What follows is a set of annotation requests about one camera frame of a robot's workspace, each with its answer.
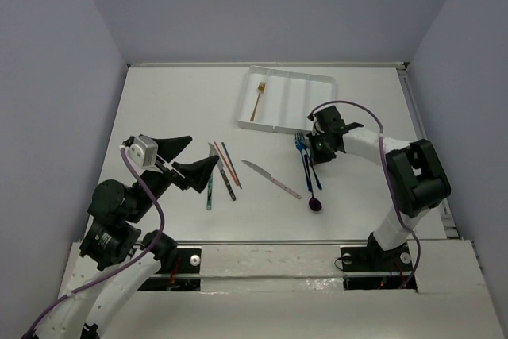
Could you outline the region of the dark patterned handle knife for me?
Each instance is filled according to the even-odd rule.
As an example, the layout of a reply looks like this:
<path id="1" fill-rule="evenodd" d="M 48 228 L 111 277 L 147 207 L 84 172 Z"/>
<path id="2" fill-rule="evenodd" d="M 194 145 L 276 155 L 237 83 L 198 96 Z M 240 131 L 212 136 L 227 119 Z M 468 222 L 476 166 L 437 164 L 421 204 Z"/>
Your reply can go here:
<path id="1" fill-rule="evenodd" d="M 211 143 L 209 143 L 209 146 L 210 146 L 210 151 L 212 152 L 212 154 L 215 156 L 218 156 L 217 168 L 219 169 L 219 172 L 221 173 L 221 177 L 225 183 L 227 191 L 229 192 L 229 196 L 233 201 L 236 201 L 237 197 L 236 197 L 236 195 L 232 189 L 232 186 L 229 182 L 229 179 L 225 173 L 224 164 L 223 164 L 222 159 L 218 153 L 218 150 Z"/>

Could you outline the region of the purple spoon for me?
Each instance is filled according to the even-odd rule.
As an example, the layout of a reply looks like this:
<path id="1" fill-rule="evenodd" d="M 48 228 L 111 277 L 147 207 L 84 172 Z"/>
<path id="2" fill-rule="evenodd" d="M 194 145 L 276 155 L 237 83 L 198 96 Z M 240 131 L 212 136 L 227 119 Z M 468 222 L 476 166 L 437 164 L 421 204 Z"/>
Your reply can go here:
<path id="1" fill-rule="evenodd" d="M 307 158 L 306 154 L 304 155 L 304 161 L 305 161 L 305 165 L 306 165 L 307 175 L 308 175 L 308 179 L 309 179 L 309 188 L 310 188 L 310 193 L 311 193 L 310 200 L 309 200 L 309 208 L 313 212 L 320 212 L 321 209 L 322 209 L 322 204 L 314 196 L 314 189 L 313 189 L 312 181 L 311 181 L 311 178 L 310 178 L 310 166 L 309 166 L 309 161 L 308 161 L 308 158 Z"/>

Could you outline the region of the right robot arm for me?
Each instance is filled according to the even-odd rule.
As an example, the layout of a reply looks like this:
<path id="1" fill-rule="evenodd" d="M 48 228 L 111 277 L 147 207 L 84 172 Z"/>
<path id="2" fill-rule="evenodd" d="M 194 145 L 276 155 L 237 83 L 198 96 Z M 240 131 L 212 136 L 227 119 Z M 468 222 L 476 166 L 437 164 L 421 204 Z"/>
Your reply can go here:
<path id="1" fill-rule="evenodd" d="M 312 132 L 307 135 L 314 164 L 336 158 L 337 152 L 361 157 L 379 165 L 387 181 L 392 207 L 368 243 L 354 259 L 383 269 L 406 243 L 416 224 L 451 194 L 448 176 L 433 144 L 426 140 L 401 141 L 385 135 L 380 120 L 372 131 L 364 125 L 346 123 L 337 109 L 338 101 L 325 102 L 307 116 Z"/>

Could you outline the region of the blue chopstick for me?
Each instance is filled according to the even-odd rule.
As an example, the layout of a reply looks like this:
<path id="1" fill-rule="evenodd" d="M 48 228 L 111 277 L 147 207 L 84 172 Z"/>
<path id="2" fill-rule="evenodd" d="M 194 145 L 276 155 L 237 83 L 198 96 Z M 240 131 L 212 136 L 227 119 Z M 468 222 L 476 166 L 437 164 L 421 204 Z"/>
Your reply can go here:
<path id="1" fill-rule="evenodd" d="M 225 142 L 224 142 L 224 141 L 222 141 L 222 142 L 221 142 L 221 146 L 222 146 L 222 148 L 223 148 L 223 150 L 224 150 L 224 153 L 225 153 L 226 158 L 227 158 L 227 160 L 228 160 L 228 162 L 229 162 L 229 165 L 230 165 L 230 167 L 231 167 L 231 170 L 233 171 L 233 174 L 234 174 L 235 179 L 236 179 L 236 184 L 237 184 L 237 186 L 238 186 L 240 189 L 243 189 L 242 184 L 241 184 L 241 181 L 239 180 L 239 177 L 238 177 L 238 174 L 237 174 L 236 168 L 234 167 L 233 161 L 232 161 L 232 159 L 231 159 L 231 157 L 230 157 L 230 154 L 229 154 L 229 152 L 228 152 L 228 149 L 227 149 L 227 147 L 226 147 L 226 145 L 225 145 Z"/>

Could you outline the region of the gold fork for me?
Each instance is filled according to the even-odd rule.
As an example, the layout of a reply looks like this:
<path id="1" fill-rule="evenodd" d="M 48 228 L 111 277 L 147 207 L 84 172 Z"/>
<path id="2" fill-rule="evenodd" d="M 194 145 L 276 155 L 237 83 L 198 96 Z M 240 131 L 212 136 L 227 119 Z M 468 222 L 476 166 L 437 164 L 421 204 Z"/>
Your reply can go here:
<path id="1" fill-rule="evenodd" d="M 265 82 L 260 82 L 258 87 L 257 87 L 257 98 L 256 98 L 256 103 L 254 105 L 253 111 L 251 113 L 251 116 L 249 118 L 250 122 L 254 122 L 254 120 L 255 120 L 256 111 L 257 111 L 257 108 L 258 108 L 258 105 L 259 105 L 259 102 L 260 102 L 260 97 L 264 93 L 265 87 L 266 87 L 266 83 Z"/>

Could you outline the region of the pink handled knife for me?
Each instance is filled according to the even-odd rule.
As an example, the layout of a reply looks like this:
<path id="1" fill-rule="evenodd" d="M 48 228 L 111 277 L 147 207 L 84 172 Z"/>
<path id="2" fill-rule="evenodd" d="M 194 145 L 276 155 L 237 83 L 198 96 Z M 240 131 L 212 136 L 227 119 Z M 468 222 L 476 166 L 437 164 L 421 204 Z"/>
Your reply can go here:
<path id="1" fill-rule="evenodd" d="M 249 160 L 244 160 L 244 159 L 242 159 L 241 162 L 243 164 L 245 164 L 246 166 L 248 166 L 249 168 L 251 168 L 256 173 L 258 173 L 259 175 L 263 176 L 265 179 L 269 180 L 271 183 L 275 184 L 277 187 L 279 187 L 282 190 L 284 190 L 285 192 L 287 192 L 289 195 L 295 197 L 296 199 L 302 198 L 302 196 L 299 193 L 297 193 L 296 191 L 292 190 L 291 188 L 289 188 L 287 185 L 285 185 L 281 181 L 274 178 L 270 172 L 264 170 L 259 165 L 254 164 L 253 162 L 251 162 Z"/>

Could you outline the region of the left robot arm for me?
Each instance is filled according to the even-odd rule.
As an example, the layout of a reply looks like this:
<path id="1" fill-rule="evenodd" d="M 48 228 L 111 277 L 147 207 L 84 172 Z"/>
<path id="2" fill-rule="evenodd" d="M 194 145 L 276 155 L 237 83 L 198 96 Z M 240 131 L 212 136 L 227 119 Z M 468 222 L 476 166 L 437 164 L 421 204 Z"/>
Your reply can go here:
<path id="1" fill-rule="evenodd" d="M 26 338 L 102 338 L 139 287 L 158 271 L 176 272 L 182 258 L 164 233 L 160 197 L 171 186 L 203 192 L 219 161 L 216 154 L 191 164 L 175 158 L 190 136 L 131 136 L 121 158 L 136 180 L 108 179 L 96 186 L 88 206 L 91 224 L 61 295 L 25 333 Z"/>

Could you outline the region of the blue fork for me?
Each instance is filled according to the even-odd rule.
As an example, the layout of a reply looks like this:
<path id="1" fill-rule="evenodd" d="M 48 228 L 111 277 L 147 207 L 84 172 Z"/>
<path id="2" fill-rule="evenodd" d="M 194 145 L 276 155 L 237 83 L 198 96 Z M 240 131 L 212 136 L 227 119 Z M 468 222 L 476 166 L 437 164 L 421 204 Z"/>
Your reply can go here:
<path id="1" fill-rule="evenodd" d="M 310 148 L 308 146 L 308 141 L 306 139 L 306 136 L 305 136 L 304 133 L 298 133 L 297 136 L 298 136 L 299 141 L 303 145 L 303 148 L 306 151 L 307 158 L 308 158 L 308 161 L 309 161 L 310 170 L 312 171 L 312 173 L 314 175 L 314 179 L 315 179 L 315 182 L 317 184 L 317 188 L 321 191 L 322 190 L 321 181 L 319 180 L 317 172 L 314 169 L 313 162 L 312 162 L 311 151 L 310 151 Z"/>
<path id="2" fill-rule="evenodd" d="M 301 156 L 301 159 L 302 159 L 302 165 L 303 165 L 303 169 L 304 169 L 304 172 L 305 172 L 306 185 L 307 185 L 308 191 L 311 191 L 312 185 L 311 185 L 311 181 L 310 181 L 310 173 L 309 173 L 309 169 L 307 167 L 307 164 L 305 162 L 306 148 L 305 148 L 305 145 L 303 144 L 302 136 L 301 136 L 300 133 L 296 133 L 295 134 L 295 136 L 294 136 L 294 142 L 295 142 L 296 149 L 300 152 L 300 156 Z"/>

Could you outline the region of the teal handled knife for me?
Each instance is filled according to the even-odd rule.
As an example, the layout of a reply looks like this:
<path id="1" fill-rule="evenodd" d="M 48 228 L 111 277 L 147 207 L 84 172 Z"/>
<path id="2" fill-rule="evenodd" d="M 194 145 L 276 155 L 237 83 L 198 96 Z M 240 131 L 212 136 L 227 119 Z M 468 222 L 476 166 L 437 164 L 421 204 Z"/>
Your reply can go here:
<path id="1" fill-rule="evenodd" d="M 210 148 L 209 156 L 215 156 L 214 148 L 212 148 L 212 144 L 210 142 L 208 142 L 208 145 Z M 210 174 L 210 177 L 209 177 L 208 183 L 207 183 L 206 209 L 208 211 L 211 211 L 212 206 L 213 206 L 213 180 L 214 180 L 214 177 L 213 177 L 213 170 L 212 170 L 212 173 Z"/>

